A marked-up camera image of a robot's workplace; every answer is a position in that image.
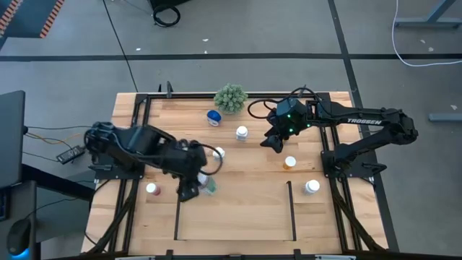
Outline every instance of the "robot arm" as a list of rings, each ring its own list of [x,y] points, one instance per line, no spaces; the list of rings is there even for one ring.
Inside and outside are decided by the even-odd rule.
[[[266,117],[272,127],[265,133],[267,138],[261,146],[271,147],[277,153],[282,151],[284,140],[311,126],[364,124],[383,127],[377,133],[355,143],[335,147],[331,164],[339,168],[348,166],[362,153],[387,144],[410,144],[418,136],[413,120],[401,110],[393,108],[346,108],[336,102],[321,100],[317,95],[315,100],[307,101],[306,104],[294,97],[287,97],[276,103],[276,108],[272,108]]]
[[[134,172],[140,164],[146,164],[179,178],[178,195],[182,202],[199,195],[201,184],[197,175],[204,173],[201,171],[207,164],[204,146],[208,145],[194,140],[178,141],[153,126],[120,129],[112,123],[101,122],[95,123],[85,133],[84,140],[86,148],[96,160],[99,155],[106,154],[126,172]]]

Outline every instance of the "concrete floor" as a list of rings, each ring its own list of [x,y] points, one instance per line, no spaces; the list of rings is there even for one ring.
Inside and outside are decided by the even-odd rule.
[[[146,0],[128,0],[149,10]],[[324,0],[193,0],[179,7],[176,27],[154,26],[152,18],[121,0],[107,1],[127,54],[194,53],[340,53],[328,3]],[[393,0],[336,0],[350,53],[393,53],[390,31]],[[433,0],[401,0],[399,15],[423,16]],[[448,12],[462,16],[459,1]],[[402,53],[462,53],[462,30],[399,30]],[[0,56],[121,55],[101,0],[66,0],[45,39],[9,38]],[[411,61],[427,63],[434,61]],[[462,125],[430,123],[431,112],[462,109],[462,65],[410,68],[397,60],[354,60],[354,73],[365,107],[403,108],[419,130],[417,142],[377,151],[388,166],[385,192],[403,252],[462,256]],[[212,91],[228,82],[249,91],[292,90],[307,84],[314,90],[349,91],[342,60],[235,59],[130,61],[138,88],[156,91],[170,80],[175,91]],[[26,91],[28,126],[89,125],[110,120],[117,92],[133,92],[125,61],[0,62],[0,92]],[[34,131],[65,138],[68,131]],[[73,139],[71,144],[80,144]],[[65,150],[25,140],[24,151],[54,157]],[[27,164],[73,180],[92,180],[89,158],[65,166],[24,156]],[[40,191],[38,204],[61,198]],[[68,201],[38,213],[44,226],[43,258],[79,253],[88,204]]]

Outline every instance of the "succulent plant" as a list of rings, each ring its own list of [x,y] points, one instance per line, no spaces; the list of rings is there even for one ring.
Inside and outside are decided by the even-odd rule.
[[[244,101],[248,95],[243,86],[238,84],[226,84],[214,97],[215,105],[225,114],[233,114],[244,108]]]

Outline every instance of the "small container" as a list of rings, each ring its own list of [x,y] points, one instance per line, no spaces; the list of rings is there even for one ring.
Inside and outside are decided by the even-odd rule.
[[[152,195],[154,196],[157,196],[160,194],[160,187],[155,185],[154,183],[149,183],[147,186],[146,186],[146,191],[151,193]]]
[[[202,184],[199,187],[201,191],[205,192],[208,195],[212,195],[215,193],[215,191],[217,191],[217,184],[215,183],[215,180],[212,177],[199,173],[197,175],[197,179]]]
[[[239,141],[247,140],[248,130],[245,126],[239,126],[236,131],[236,139]]]
[[[305,186],[303,187],[303,191],[305,192],[305,194],[311,195],[314,194],[316,191],[319,191],[320,187],[321,185],[319,184],[319,181],[311,180],[305,184]]]
[[[286,160],[284,161],[284,164],[282,165],[282,167],[283,167],[285,170],[290,170],[290,169],[292,169],[292,167],[294,167],[296,164],[297,164],[296,159],[293,158],[292,156],[288,156],[288,157],[286,158]]]
[[[222,120],[222,116],[216,110],[210,110],[207,112],[207,120],[211,126],[219,126],[219,122]]]
[[[222,155],[222,159],[224,159],[225,158],[225,151],[221,147],[217,147],[215,149],[217,149],[217,151]],[[214,155],[214,159],[216,161],[219,161],[219,155],[217,154],[217,152],[214,151],[213,155]]]

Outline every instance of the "white cable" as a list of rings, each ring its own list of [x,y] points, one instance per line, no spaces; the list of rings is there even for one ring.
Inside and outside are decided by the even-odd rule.
[[[399,7],[399,0],[396,0],[395,18],[393,19],[393,24],[391,25],[391,42],[393,43],[393,49],[395,50],[395,54],[398,56],[398,58],[401,60],[401,62],[403,62],[407,66],[411,66],[411,67],[424,67],[424,66],[435,66],[435,65],[453,65],[453,64],[462,63],[462,61],[440,62],[440,63],[433,63],[433,64],[410,64],[410,63],[405,62],[403,60],[403,58],[399,55],[398,51],[396,50],[396,46],[395,46],[395,23],[396,23],[396,17],[398,16],[398,7]]]

